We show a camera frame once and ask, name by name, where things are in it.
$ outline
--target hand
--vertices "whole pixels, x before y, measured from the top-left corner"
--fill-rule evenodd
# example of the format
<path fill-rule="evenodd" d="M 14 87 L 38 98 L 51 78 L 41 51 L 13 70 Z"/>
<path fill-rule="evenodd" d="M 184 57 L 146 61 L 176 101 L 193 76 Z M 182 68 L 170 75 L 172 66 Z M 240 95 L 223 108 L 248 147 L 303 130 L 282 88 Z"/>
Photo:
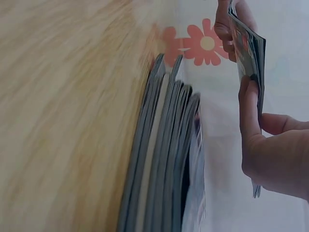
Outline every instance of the hand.
<path fill-rule="evenodd" d="M 231 61 L 236 62 L 235 49 L 233 45 L 233 38 L 228 20 L 228 6 L 230 0 L 218 0 L 218 9 L 216 14 L 216 22 L 214 30 L 218 37 L 222 40 L 223 49 L 228 53 Z M 250 8 L 245 0 L 235 0 L 235 8 L 238 18 L 245 23 L 253 31 L 257 30 L 256 22 L 252 16 Z"/>
<path fill-rule="evenodd" d="M 258 88 L 243 77 L 239 91 L 242 169 L 265 189 L 309 200 L 309 122 L 263 114 L 257 118 Z"/>

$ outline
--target flower decal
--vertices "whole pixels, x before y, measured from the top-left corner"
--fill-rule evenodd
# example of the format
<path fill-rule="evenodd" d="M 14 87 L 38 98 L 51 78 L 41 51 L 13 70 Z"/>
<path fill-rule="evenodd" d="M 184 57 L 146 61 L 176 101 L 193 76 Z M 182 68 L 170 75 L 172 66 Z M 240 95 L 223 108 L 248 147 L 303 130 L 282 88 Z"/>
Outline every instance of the flower decal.
<path fill-rule="evenodd" d="M 176 29 L 167 27 L 163 31 L 162 39 L 165 43 L 165 62 L 169 66 L 173 66 L 178 55 L 183 55 L 183 39 L 176 38 Z"/>
<path fill-rule="evenodd" d="M 203 20 L 203 32 L 195 25 L 188 26 L 190 38 L 183 39 L 184 47 L 189 49 L 184 52 L 187 59 L 195 59 L 194 64 L 200 66 L 205 64 L 214 66 L 221 64 L 219 55 L 228 59 L 228 54 L 222 48 L 222 41 L 217 37 L 214 28 L 211 28 L 210 19 Z"/>

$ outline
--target wooden table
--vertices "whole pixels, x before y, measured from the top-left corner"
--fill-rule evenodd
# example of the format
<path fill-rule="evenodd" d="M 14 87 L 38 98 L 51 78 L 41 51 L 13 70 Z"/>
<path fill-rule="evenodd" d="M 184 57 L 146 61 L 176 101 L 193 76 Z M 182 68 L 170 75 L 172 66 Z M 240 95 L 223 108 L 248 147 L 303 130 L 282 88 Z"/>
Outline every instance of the wooden table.
<path fill-rule="evenodd" d="M 0 1 L 0 231 L 116 230 L 157 28 L 174 9 Z"/>

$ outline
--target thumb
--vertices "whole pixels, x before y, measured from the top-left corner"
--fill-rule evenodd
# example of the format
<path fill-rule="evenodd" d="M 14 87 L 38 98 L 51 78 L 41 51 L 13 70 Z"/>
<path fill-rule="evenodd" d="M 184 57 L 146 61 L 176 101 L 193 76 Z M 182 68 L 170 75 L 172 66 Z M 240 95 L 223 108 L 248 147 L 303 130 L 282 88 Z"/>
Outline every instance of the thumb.
<path fill-rule="evenodd" d="M 287 115 L 262 114 L 261 128 L 278 135 L 291 130 L 309 130 L 309 122 L 301 122 Z"/>
<path fill-rule="evenodd" d="M 240 0 L 236 3 L 235 8 L 238 18 L 251 30 L 257 32 L 257 24 L 246 1 Z"/>
<path fill-rule="evenodd" d="M 216 32 L 220 40 L 231 41 L 233 40 L 233 38 L 231 35 L 229 19 L 227 14 L 229 0 L 219 0 L 218 3 L 219 4 L 216 12 L 214 31 Z"/>

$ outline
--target pink flower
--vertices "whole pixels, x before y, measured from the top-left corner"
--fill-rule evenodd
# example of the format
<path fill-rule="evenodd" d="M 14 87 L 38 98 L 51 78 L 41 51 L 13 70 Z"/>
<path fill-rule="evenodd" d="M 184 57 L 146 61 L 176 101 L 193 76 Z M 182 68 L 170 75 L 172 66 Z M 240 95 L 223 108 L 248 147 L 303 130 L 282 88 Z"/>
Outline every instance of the pink flower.
<path fill-rule="evenodd" d="M 189 49 L 184 52 L 184 57 L 194 58 L 195 65 L 200 66 L 205 61 L 207 65 L 212 63 L 217 66 L 221 63 L 219 55 L 228 59 L 228 53 L 223 50 L 222 41 L 217 37 L 214 28 L 211 28 L 210 19 L 203 20 L 203 32 L 195 25 L 189 25 L 187 31 L 190 38 L 184 38 L 183 45 Z"/>

